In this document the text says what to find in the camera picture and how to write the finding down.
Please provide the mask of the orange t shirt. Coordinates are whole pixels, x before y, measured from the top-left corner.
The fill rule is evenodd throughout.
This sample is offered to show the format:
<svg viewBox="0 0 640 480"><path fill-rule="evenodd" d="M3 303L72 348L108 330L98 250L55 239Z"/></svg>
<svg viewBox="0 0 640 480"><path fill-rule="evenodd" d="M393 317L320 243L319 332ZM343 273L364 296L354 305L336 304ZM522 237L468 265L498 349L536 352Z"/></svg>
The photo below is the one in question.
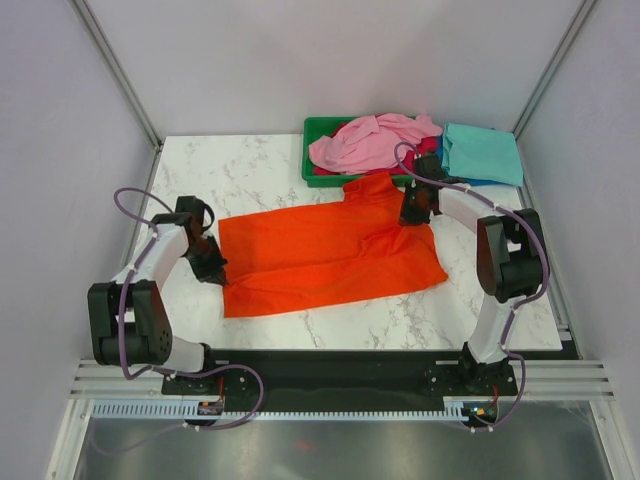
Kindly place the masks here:
<svg viewBox="0 0 640 480"><path fill-rule="evenodd" d="M403 194L389 174L349 182L343 194L220 221L225 317L403 295L447 281L431 228L400 223Z"/></svg>

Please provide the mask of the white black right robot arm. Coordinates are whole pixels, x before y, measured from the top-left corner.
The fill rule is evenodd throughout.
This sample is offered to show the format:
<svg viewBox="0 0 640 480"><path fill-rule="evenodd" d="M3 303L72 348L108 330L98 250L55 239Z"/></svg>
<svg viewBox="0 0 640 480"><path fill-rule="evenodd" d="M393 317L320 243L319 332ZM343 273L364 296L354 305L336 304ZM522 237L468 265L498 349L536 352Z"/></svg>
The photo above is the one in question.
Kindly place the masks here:
<svg viewBox="0 0 640 480"><path fill-rule="evenodd" d="M417 226L434 216L448 216L476 237L476 275L484 299L476 327L463 347L468 362L458 368L467 392L483 392L494 381L491 365L511 358L508 342L518 310L544 295L550 265L539 214L510 210L473 190L460 179L447 178L440 168L423 175L405 171L400 222Z"/></svg>

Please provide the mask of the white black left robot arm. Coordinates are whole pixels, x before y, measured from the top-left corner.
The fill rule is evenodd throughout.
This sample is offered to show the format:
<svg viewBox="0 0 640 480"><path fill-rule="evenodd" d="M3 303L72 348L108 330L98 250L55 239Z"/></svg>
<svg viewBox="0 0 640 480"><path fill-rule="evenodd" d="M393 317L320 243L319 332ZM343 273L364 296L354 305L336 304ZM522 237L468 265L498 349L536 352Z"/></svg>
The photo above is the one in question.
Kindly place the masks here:
<svg viewBox="0 0 640 480"><path fill-rule="evenodd" d="M185 374L198 393L219 382L219 369L206 360L207 346L173 334L161 292L174 266L188 262L196 280L227 283L224 259L213 236L207 234L213 210L195 196L180 196L167 213L147 222L146 243L132 262L112 280L92 285L87 293L93 356L100 365L118 366L127 379L131 371L158 369Z"/></svg>

